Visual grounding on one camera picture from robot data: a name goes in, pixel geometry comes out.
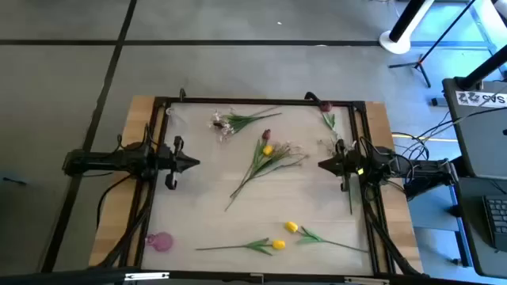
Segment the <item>white base pole stand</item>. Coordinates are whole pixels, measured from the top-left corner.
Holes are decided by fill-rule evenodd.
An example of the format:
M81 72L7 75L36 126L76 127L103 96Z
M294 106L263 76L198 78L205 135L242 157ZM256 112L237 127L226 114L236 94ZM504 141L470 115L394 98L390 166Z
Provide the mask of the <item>white base pole stand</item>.
M411 36L435 0L409 0L392 30L379 36L379 44L390 53L401 55L411 48Z

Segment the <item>silver metal bracket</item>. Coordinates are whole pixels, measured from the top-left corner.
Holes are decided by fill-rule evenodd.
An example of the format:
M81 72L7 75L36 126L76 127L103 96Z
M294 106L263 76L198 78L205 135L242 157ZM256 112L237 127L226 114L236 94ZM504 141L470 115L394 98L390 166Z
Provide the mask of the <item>silver metal bracket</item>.
M124 275L124 282L127 281L140 281L140 280L153 280L153 279L168 279L169 272L136 272L127 273Z
M391 285L388 279L374 279L358 276L346 276L344 278L344 283L350 283L354 285Z

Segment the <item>black slanted pole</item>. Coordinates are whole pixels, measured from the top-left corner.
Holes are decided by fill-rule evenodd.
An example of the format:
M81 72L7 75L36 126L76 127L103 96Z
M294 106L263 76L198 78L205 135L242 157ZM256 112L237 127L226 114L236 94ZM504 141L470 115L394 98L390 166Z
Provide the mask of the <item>black slanted pole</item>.
M468 76L464 78L455 77L456 84L460 89L469 90L506 62L507 44L473 70Z

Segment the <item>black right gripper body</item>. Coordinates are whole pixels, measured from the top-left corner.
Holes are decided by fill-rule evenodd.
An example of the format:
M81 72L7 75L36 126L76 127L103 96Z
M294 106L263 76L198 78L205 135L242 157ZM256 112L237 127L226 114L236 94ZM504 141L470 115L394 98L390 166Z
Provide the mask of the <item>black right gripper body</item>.
M362 175L366 166L366 157L355 147L345 146L343 139L339 139L335 145L336 166L338 167L338 176L342 177L341 190L350 190L350 177L353 173Z

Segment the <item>yellow artificial tulip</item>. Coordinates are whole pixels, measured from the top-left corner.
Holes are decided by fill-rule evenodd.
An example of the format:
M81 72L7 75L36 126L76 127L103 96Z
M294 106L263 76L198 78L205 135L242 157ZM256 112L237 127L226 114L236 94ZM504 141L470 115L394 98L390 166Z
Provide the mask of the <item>yellow artificial tulip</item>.
M270 238L263 238L260 240L252 241L243 245L225 245L209 248L198 248L196 251L208 251L208 250L219 250L219 249L248 249L258 253L262 253L268 256L272 256L268 249L283 250L286 248L285 241L282 240L271 240Z
M267 145L265 142L257 143L253 152L252 162L250 163L242 182L238 186L238 190L242 189L249 180L253 179L257 175L257 173L269 166L269 163L272 160L273 151L274 146Z
M317 234L313 233L311 230L304 226L299 226L294 222L286 222L284 224L284 228L292 233L292 234L298 234L301 238L296 242L298 245L305 245L305 244L314 244L314 243L325 243L330 245L336 245L345 249L351 249L353 251L361 252L361 253L368 253L365 249L359 249L356 247L352 247L349 245L345 245L342 243L338 243L335 241L327 240L323 237L318 236Z

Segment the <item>black laptop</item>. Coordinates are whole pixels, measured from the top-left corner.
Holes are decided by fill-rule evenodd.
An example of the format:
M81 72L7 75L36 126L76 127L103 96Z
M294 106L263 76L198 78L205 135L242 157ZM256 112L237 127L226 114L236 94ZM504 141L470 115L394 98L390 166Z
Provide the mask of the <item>black laptop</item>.
M507 252L507 195L483 196L482 203L493 247Z

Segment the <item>black tripod stand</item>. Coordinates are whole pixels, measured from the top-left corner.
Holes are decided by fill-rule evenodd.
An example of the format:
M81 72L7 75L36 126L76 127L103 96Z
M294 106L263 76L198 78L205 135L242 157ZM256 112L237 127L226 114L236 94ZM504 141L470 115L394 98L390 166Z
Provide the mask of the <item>black tripod stand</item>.
M403 68L403 67L410 67L414 70L418 70L421 73L426 86L428 88L431 88L432 83L429 80L429 76L427 75L425 68L424 68L425 60L429 57L429 55L433 52L433 50L443 41L443 39L446 37L446 35L449 34L449 32L454 28L454 26L457 24L457 22L474 5L475 2L476 2L476 0L467 0L467 4L463 8L463 10L455 17L455 19L449 24L449 26L433 42L433 44L429 47L427 52L422 54L416 61L408 62L408 63L391 64L391 65L388 65L387 68L388 69L397 69L397 68Z

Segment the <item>black metal table frame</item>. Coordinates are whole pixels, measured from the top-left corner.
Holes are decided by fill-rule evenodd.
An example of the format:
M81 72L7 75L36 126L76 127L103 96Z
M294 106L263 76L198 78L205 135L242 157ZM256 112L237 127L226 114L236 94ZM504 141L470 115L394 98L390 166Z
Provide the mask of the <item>black metal table frame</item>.
M276 106L281 115L256 121L220 142L208 127L215 112L250 115ZM173 108L173 116L166 109ZM346 276L387 272L393 260L373 229L366 224L360 188L352 186L353 214L349 198L341 191L341 179L318 167L326 152L316 141L326 129L318 109L308 100L262 100L165 97L160 106L148 97L132 101L124 138L128 143L143 136L154 123L159 143L172 143L179 135L184 152L200 160L177 176L177 188L165 185L161 170L147 186L143 199L151 204L147 220L135 236L128 261L147 271L165 271L173 279L251 279L322 282ZM265 129L279 143L290 142L308 153L301 166L281 169L248 183L225 211L229 196L250 164L257 139ZM368 253L336 245L298 245L301 238L284 228L286 222L304 226L321 238ZM173 246L157 252L146 244L148 234L167 232ZM263 238L285 241L283 250L268 249L272 256L248 249L196 251L225 245L243 245Z

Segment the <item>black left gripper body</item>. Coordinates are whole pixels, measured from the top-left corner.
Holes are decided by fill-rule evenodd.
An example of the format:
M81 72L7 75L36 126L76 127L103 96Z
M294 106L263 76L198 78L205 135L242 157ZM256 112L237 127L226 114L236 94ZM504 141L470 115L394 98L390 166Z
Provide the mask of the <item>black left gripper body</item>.
M158 168L160 170L169 170L165 180L165 185L169 190L176 189L176 173L183 172L184 160L186 159L183 146L183 138L177 135L173 141L173 149L164 142L158 148Z

